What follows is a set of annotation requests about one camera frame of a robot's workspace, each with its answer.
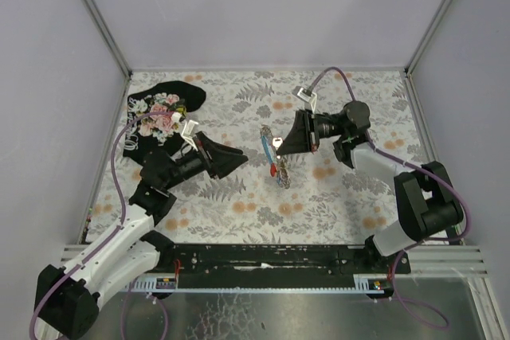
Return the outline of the black floral cloth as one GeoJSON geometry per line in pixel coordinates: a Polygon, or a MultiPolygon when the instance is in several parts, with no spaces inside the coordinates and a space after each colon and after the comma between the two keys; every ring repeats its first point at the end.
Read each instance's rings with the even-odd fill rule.
{"type": "Polygon", "coordinates": [[[177,132],[183,120],[168,115],[175,111],[186,117],[197,111],[206,101],[206,91],[181,80],[162,83],[127,97],[127,120],[146,115],[127,131],[123,156],[139,165],[147,154],[162,148],[168,154],[178,152],[184,139],[177,132]]]}

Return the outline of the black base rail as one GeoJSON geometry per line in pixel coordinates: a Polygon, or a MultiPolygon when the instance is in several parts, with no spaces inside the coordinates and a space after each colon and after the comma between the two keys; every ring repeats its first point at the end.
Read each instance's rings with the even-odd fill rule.
{"type": "Polygon", "coordinates": [[[362,245],[174,244],[151,271],[180,290],[372,291],[410,265],[362,245]]]}

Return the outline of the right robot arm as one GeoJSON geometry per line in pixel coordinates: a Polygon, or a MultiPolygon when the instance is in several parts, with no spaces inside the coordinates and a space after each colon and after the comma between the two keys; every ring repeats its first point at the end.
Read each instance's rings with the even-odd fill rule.
{"type": "Polygon", "coordinates": [[[360,101],[347,103],[337,114],[299,110],[277,154],[312,153],[321,139],[334,138],[339,162],[377,178],[393,190],[398,219],[365,244],[370,256],[378,259],[461,223],[464,212],[441,163],[417,165],[380,150],[367,133],[370,125],[369,107],[360,101]]]}

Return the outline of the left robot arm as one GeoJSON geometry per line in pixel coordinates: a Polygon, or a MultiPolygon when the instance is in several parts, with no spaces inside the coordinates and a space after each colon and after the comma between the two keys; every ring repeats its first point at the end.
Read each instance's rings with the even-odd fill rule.
{"type": "Polygon", "coordinates": [[[176,202],[170,190],[202,172],[222,179],[247,160],[242,150],[216,143],[201,131],[176,160],[164,149],[148,152],[134,194],[121,201],[119,220],[64,265],[50,264],[41,271],[30,323],[40,319],[68,339],[85,335],[112,296],[172,260],[173,242],[155,231],[176,202]]]}

